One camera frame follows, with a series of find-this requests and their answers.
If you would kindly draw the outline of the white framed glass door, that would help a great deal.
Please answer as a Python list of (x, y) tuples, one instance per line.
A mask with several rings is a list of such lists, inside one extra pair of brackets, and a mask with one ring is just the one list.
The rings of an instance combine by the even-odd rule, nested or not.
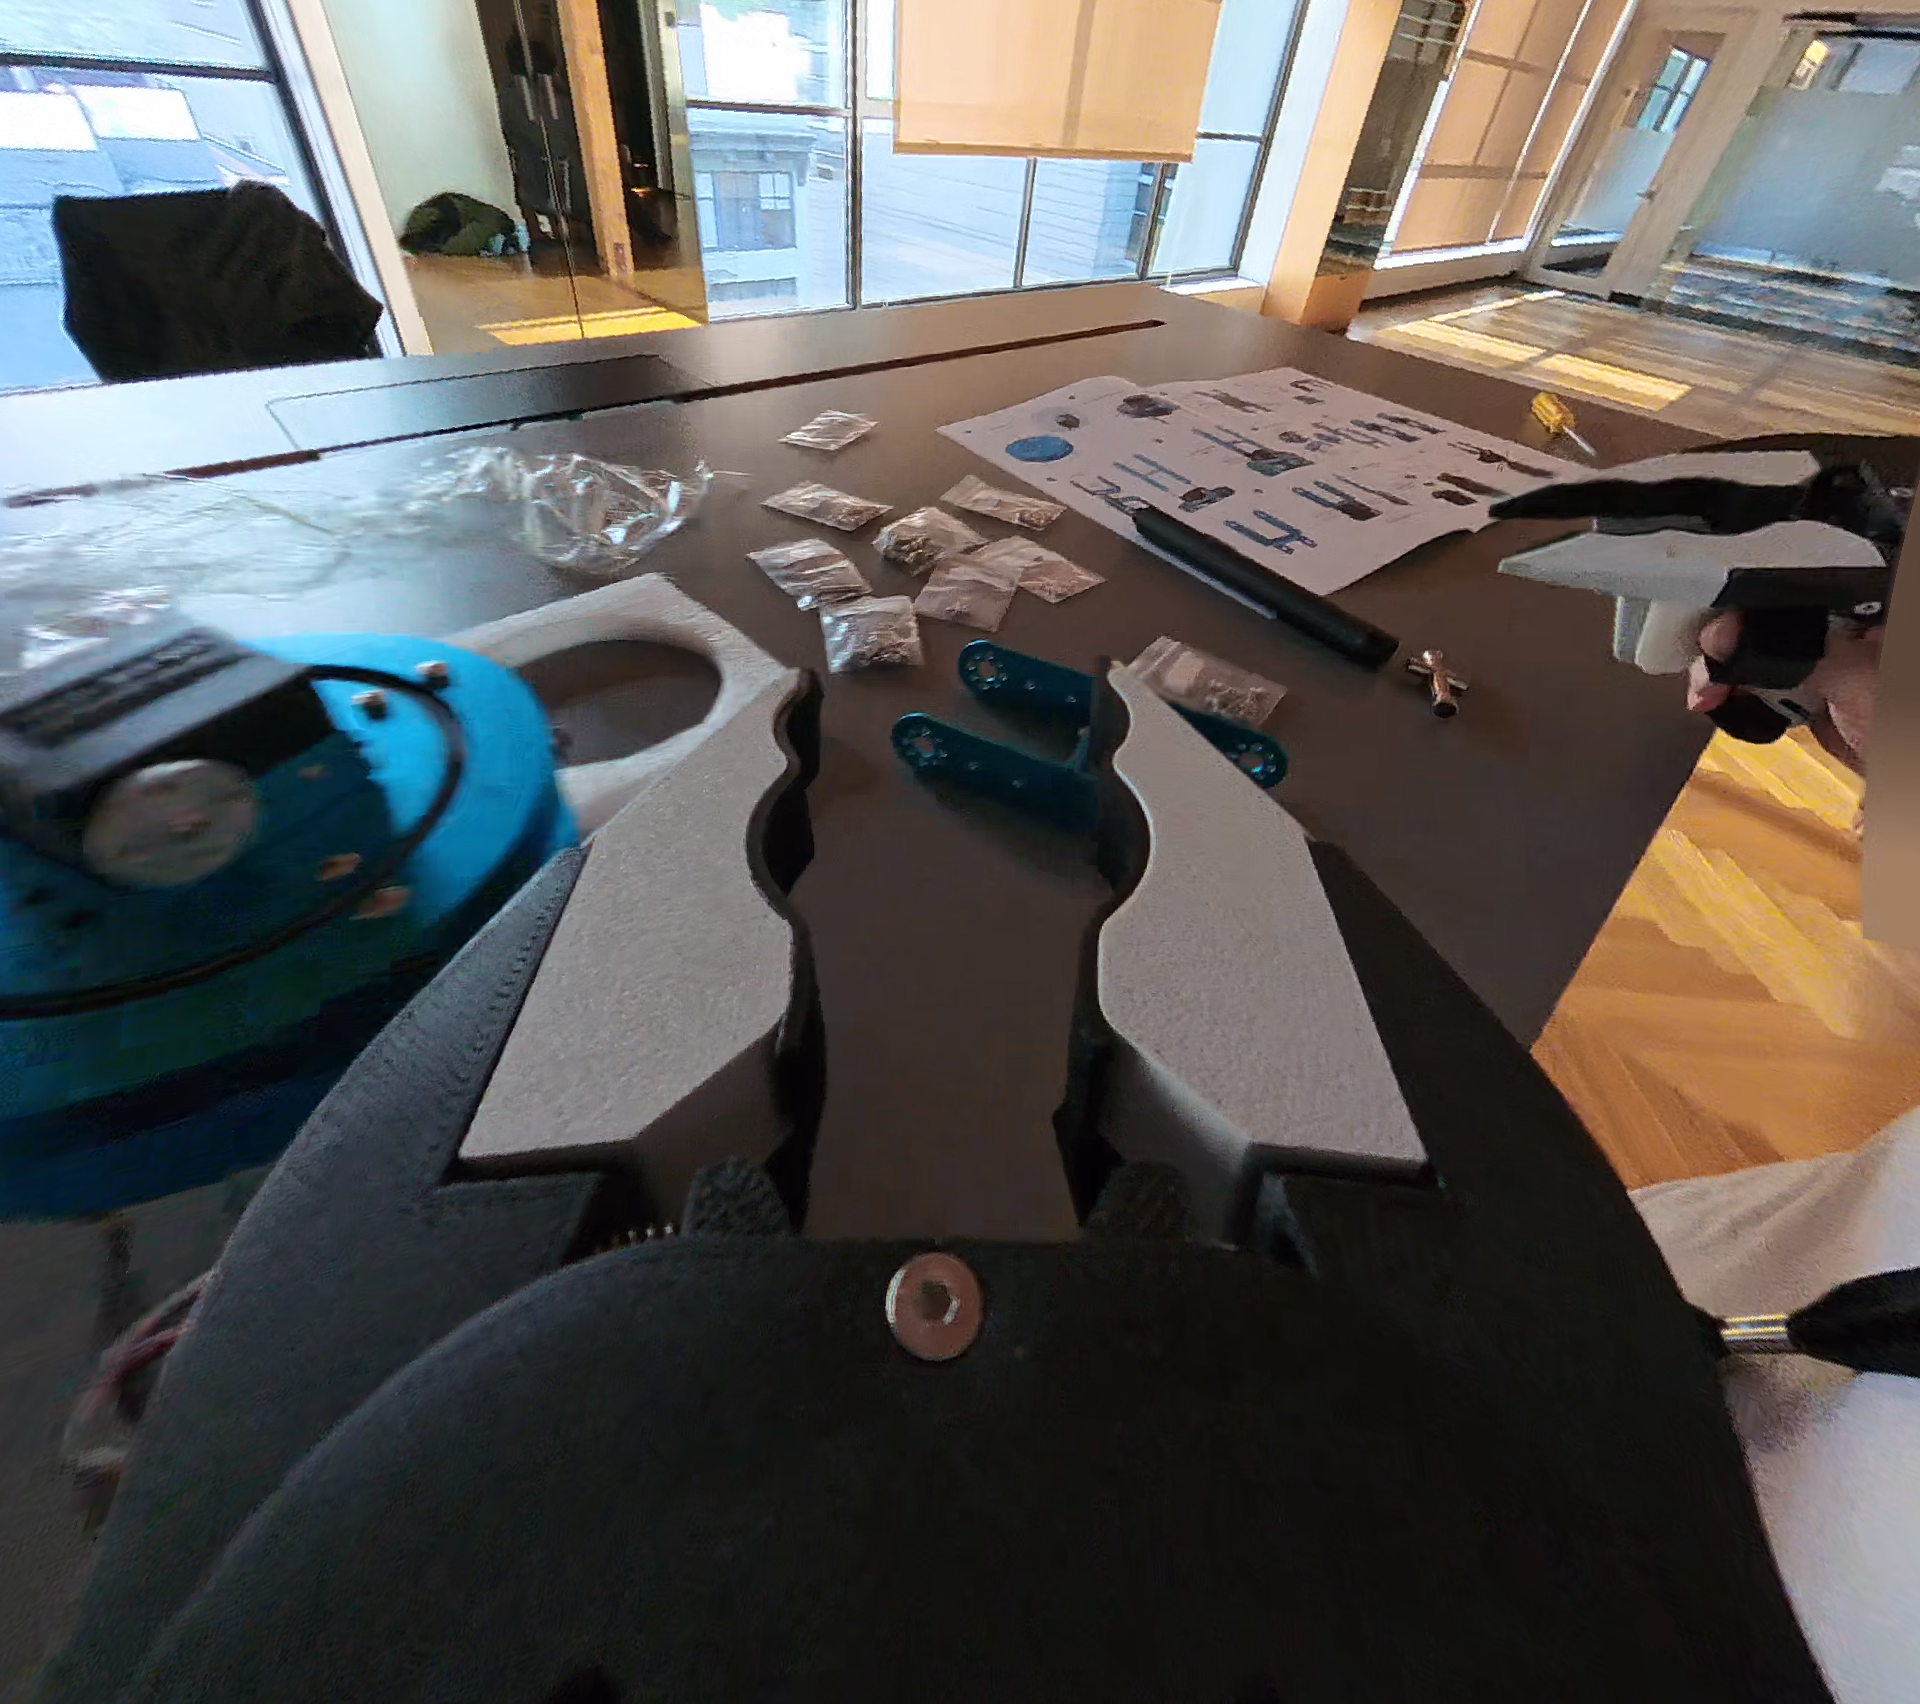
[(1525, 252), (1530, 286), (1607, 300), (1700, 95), (1741, 45), (1732, 5), (1646, 4), (1585, 109)]

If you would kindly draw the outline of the printed instruction sheet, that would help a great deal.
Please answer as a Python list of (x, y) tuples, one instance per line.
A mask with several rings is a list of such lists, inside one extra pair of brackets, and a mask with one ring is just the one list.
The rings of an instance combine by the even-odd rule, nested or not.
[(1292, 370), (1090, 376), (939, 432), (1123, 539), (1156, 507), (1317, 595), (1577, 478), (1548, 449)]

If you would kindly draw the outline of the person's white clothing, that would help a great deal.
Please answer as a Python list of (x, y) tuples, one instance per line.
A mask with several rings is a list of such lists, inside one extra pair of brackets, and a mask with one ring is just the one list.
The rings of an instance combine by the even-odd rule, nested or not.
[[(1918, 1262), (1918, 1112), (1860, 1148), (1637, 1188), (1689, 1304), (1803, 1307)], [(1918, 1698), (1918, 1381), (1810, 1356), (1730, 1359), (1722, 1391), (1781, 1583), (1828, 1690)]]

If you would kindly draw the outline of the blue round base with servo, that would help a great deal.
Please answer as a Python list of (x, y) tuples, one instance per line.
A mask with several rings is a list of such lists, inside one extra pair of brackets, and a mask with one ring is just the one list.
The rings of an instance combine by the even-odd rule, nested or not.
[(537, 697), (459, 646), (169, 612), (5, 672), (4, 1222), (271, 1161), (577, 838)]

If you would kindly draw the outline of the black chair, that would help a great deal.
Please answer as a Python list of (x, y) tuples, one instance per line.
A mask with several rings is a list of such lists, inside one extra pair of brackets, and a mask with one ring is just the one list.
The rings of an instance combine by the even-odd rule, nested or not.
[(381, 302), (271, 183), (58, 196), (52, 231), (61, 326), (99, 381), (378, 355)]

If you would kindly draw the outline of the crumpled clear plastic bag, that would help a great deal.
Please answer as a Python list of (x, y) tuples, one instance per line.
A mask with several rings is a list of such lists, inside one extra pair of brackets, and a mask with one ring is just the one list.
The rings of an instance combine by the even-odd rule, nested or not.
[(489, 444), (436, 459), (390, 511), (419, 538), (502, 539), (551, 571), (608, 581), (702, 515), (717, 478), (707, 462), (675, 472)]

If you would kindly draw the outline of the wooden pillar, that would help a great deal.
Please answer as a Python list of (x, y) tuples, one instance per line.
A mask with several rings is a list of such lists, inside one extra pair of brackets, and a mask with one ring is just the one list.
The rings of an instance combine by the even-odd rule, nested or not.
[(1382, 224), (1345, 226), (1351, 171), (1404, 0), (1324, 0), (1300, 50), (1306, 98), (1286, 103), (1276, 140), (1289, 183), (1259, 315), (1344, 331), (1358, 315), (1382, 247)]

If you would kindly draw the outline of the frosted glass partition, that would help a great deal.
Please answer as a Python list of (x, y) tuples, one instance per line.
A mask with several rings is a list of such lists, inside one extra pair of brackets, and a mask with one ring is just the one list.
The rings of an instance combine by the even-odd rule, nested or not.
[(1687, 237), (1698, 259), (1914, 291), (1916, 20), (1791, 30)]

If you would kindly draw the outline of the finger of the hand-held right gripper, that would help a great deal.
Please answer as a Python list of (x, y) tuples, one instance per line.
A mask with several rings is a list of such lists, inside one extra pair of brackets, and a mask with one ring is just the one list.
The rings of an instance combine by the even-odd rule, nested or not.
[(1487, 506), (1493, 522), (1570, 523), (1609, 538), (1727, 538), (1798, 515), (1821, 474), (1808, 449), (1671, 451), (1579, 470)]
[(1778, 520), (1733, 534), (1592, 527), (1508, 556), (1498, 569), (1609, 599), (1609, 654), (1644, 674), (1683, 672), (1707, 620), (1725, 612), (1871, 621), (1891, 595), (1891, 567), (1880, 548), (1818, 520)]

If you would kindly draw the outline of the dark green bag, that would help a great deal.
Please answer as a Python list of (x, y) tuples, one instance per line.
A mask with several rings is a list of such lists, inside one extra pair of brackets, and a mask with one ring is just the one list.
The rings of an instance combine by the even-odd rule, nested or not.
[(524, 231), (514, 211), (459, 189), (442, 189), (402, 215), (395, 244), (405, 255), (504, 259), (524, 252)]

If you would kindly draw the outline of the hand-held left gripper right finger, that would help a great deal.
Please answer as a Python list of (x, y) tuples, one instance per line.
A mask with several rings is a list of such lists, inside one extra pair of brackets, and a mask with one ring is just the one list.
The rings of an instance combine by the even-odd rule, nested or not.
[(1137, 1166), (1200, 1233), (1250, 1233), (1287, 1174), (1418, 1185), (1427, 1148), (1310, 832), (1123, 664), (1094, 675), (1086, 743), (1107, 897), (1054, 1114), (1077, 1217)]

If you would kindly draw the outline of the white foam square with hole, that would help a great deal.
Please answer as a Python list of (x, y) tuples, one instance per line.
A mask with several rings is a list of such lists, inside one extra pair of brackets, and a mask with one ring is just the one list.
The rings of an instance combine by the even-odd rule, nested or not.
[(686, 757), (697, 766), (711, 762), (726, 738), (763, 733), (769, 748), (783, 749), (783, 720), (801, 706), (804, 690), (812, 684), (805, 672), (780, 664), (755, 639), (658, 571), (469, 626), (447, 642), (457, 652), (516, 674), (610, 642), (650, 642), (704, 660), (715, 672), (714, 701), (697, 724), (638, 751), (564, 766), (555, 774), (558, 791), (582, 838), (605, 828)]

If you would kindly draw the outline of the black screwdriver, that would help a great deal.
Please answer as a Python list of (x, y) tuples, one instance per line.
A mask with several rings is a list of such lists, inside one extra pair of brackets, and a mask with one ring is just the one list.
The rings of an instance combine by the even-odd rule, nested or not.
[(1143, 506), (1130, 513), (1130, 522), (1136, 538), (1163, 560), (1349, 664), (1380, 669), (1399, 650), (1399, 639), (1392, 632), (1262, 567), (1188, 517)]

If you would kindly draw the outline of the large clear plastic wrap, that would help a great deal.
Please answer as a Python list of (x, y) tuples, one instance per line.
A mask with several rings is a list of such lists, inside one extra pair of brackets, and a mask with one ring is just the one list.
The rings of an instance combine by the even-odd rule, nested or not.
[(1, 672), (95, 650), (201, 599), (304, 595), (457, 543), (468, 510), (417, 482), (368, 493), (148, 478), (4, 513)]

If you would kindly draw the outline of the dark desk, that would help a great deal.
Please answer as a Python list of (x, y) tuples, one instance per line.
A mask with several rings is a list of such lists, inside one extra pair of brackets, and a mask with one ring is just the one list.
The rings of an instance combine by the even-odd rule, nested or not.
[[(1344, 333), (1140, 286), (1048, 289), (788, 315), (629, 339), (4, 396), (4, 501), (66, 530), (58, 493), (145, 474), (254, 478), (261, 491), (356, 497), (439, 449), (502, 432), (442, 428), (508, 392), (498, 423), (535, 451), (729, 472), (660, 567), (789, 666), (822, 642), (754, 569), (760, 500), (805, 478), (780, 434), (820, 410), (878, 429), (824, 479), (931, 501), (978, 462), (939, 428), (1122, 376), (1141, 386), (1255, 370), (1312, 374), (1392, 410), (1536, 444), (1520, 384)], [(1593, 595), (1528, 585), (1498, 560), (1531, 536), (1493, 523), (1380, 569), (1340, 601), (1469, 685), (1433, 717), (1399, 666), (1364, 669), (1237, 606), (1081, 515), (1065, 552), (1103, 581), (1004, 632), (1076, 667), (1188, 639), (1286, 690), (1284, 802), (1418, 925), (1524, 1042), (1545, 1026), (1702, 749), (1670, 681), (1609, 662)], [(796, 884), (824, 1009), (828, 1100), (812, 1161), (815, 1239), (1056, 1239), (1073, 1211), (1049, 1116), (1065, 1077), (1073, 966), (1105, 889), (1090, 850), (999, 806), (947, 802), (896, 757), (906, 709), (960, 712), (960, 632), (916, 672), (825, 679), (814, 855)]]

